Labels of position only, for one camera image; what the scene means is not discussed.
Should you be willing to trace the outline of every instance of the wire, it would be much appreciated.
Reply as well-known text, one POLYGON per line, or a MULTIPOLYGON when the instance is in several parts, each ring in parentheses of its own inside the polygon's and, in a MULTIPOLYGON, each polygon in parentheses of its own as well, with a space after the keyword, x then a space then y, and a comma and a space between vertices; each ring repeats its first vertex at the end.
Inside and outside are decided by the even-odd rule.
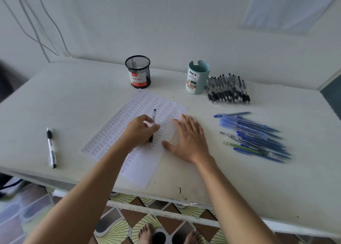
POLYGON ((23 181, 23 180, 22 180, 22 179, 19 179, 17 182, 15 182, 15 183, 13 183, 13 184, 11 184, 11 185, 2 187, 2 188, 0 188, 0 191, 1 191, 1 190, 4 190, 4 189, 6 189, 6 188, 10 188, 10 187, 16 186, 16 185, 18 185, 21 181, 23 181))
MULTIPOLYGON (((10 6, 7 4, 7 2, 5 0, 2 0, 2 2, 5 4, 5 6, 7 7, 7 9, 9 10, 9 12, 11 13, 11 15, 13 16, 13 18, 15 19, 15 21, 17 22, 17 24, 19 25, 20 29, 24 32, 25 35, 27 35, 30 39, 32 39, 33 41, 38 42, 38 40, 34 39, 32 36, 30 36, 24 29, 23 26, 20 24, 19 20, 17 19, 17 17, 15 16, 15 14, 13 13, 12 9, 10 8, 10 6)), ((47 50, 49 50, 50 52, 52 52, 53 54, 55 54, 56 56, 60 56, 59 53, 54 52, 53 50, 51 50, 49 47, 47 47, 46 45, 42 44, 47 50)))
POLYGON ((72 54, 68 51, 68 49, 67 49, 67 47, 66 47, 64 38, 63 38, 62 33, 60 32, 60 30, 59 30, 57 24, 54 22, 54 20, 51 18, 51 16, 49 15, 49 13, 47 12, 47 10, 45 9, 45 6, 44 6, 44 4, 43 4, 43 1, 42 1, 42 0, 39 0, 39 1, 40 1, 40 4, 42 5, 42 7, 43 7, 43 9, 44 9, 44 11, 45 11, 45 13, 46 13, 46 15, 49 17, 49 19, 52 21, 52 23, 54 24, 54 26, 55 26, 56 29, 58 30, 58 33, 59 33, 59 35, 60 35, 60 38, 62 39, 62 42, 63 42, 63 45, 64 45, 64 48, 65 48, 66 52, 67 52, 71 57, 73 57, 72 54))
POLYGON ((28 6, 28 8, 30 9, 31 13, 33 14, 33 17, 35 17, 35 18, 36 18, 36 20, 37 20, 38 24, 39 24, 39 25, 40 25, 40 27, 43 29, 43 31, 44 31, 45 35, 47 36, 48 40, 49 40, 49 41, 50 41, 50 43, 53 45, 53 43, 52 43, 51 39, 49 38, 49 36, 48 36, 48 34, 46 33, 46 31, 45 31, 44 27, 42 26, 42 24, 40 23, 40 21, 39 21, 38 17, 37 17, 37 16, 35 15, 35 13, 33 12, 33 9, 31 8, 31 5, 29 5, 29 4, 28 4, 27 0, 24 0, 24 1, 25 1, 26 5, 28 6))
POLYGON ((20 6, 21 6, 23 12, 25 13, 25 15, 26 15, 28 21, 30 22, 30 25, 31 25, 31 27, 32 27, 32 29, 33 29, 33 31, 34 31, 36 37, 37 37, 38 43, 39 43, 40 48, 42 49, 42 51, 43 51, 43 53, 44 53, 44 55, 45 55, 46 60, 50 63, 50 59, 48 58, 48 56, 47 56, 47 54, 46 54, 46 52, 45 52, 45 50, 44 50, 44 48, 43 48, 43 45, 42 45, 42 43, 41 43, 41 41, 40 41, 40 38, 39 38, 39 35, 38 35, 37 31, 36 31, 36 28, 33 26, 32 20, 31 20, 30 17, 28 16, 28 13, 27 13, 27 11, 26 11, 24 5, 23 5, 23 2, 22 2, 21 0, 18 0, 18 1, 19 1, 19 3, 20 3, 20 6))

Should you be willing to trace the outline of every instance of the black cord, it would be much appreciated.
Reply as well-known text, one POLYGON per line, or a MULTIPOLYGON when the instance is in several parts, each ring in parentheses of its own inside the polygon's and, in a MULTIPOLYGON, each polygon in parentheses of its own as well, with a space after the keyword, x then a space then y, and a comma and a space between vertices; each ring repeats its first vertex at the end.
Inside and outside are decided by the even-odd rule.
POLYGON ((21 181, 23 181, 22 179, 20 179, 20 180, 18 180, 17 182, 15 182, 15 183, 13 183, 13 184, 11 184, 11 185, 8 185, 8 186, 5 186, 5 187, 2 187, 2 188, 0 188, 0 191, 1 190, 4 190, 4 189, 6 189, 6 188, 10 188, 10 187, 13 187, 13 186, 16 186, 16 185, 18 185, 21 181))

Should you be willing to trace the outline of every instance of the pen holder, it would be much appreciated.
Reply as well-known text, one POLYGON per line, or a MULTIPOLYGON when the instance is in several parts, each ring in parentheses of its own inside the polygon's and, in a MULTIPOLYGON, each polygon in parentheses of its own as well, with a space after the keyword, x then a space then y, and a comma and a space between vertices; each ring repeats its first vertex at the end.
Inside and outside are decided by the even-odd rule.
POLYGON ((191 61, 188 64, 186 90, 192 94, 201 94, 209 74, 210 65, 207 62, 199 60, 198 65, 194 65, 191 61))
POLYGON ((150 83, 150 60, 143 55, 134 55, 126 59, 131 85, 136 89, 147 88, 150 83))

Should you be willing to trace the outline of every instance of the pile of blue pens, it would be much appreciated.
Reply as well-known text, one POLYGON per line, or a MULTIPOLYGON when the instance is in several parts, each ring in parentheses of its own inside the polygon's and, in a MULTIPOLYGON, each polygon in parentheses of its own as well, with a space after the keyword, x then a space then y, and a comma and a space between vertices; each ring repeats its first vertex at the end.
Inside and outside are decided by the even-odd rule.
POLYGON ((220 126, 235 130, 237 135, 226 132, 220 133, 240 143, 238 145, 224 141, 224 144, 232 146, 239 153, 258 156, 279 163, 285 163, 285 160, 290 159, 291 154, 286 151, 283 144, 278 142, 282 138, 275 133, 279 131, 241 116, 241 114, 248 113, 250 112, 216 114, 214 116, 220 117, 220 126))
POLYGON ((212 104, 217 102, 224 103, 242 103, 250 104, 250 96, 246 92, 246 84, 244 80, 241 81, 240 76, 234 74, 228 74, 225 77, 224 74, 219 77, 207 78, 205 85, 207 91, 207 97, 212 104))

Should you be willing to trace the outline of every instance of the bare foot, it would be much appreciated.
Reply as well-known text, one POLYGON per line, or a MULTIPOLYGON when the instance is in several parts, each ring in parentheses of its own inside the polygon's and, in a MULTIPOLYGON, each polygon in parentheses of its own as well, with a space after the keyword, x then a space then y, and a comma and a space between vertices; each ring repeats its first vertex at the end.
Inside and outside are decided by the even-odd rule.
POLYGON ((185 242, 183 244, 200 244, 200 235, 198 232, 192 230, 186 237, 185 242))
POLYGON ((140 229, 138 240, 139 244, 152 244, 151 237, 152 237, 152 230, 151 225, 149 223, 143 225, 142 229, 140 229))

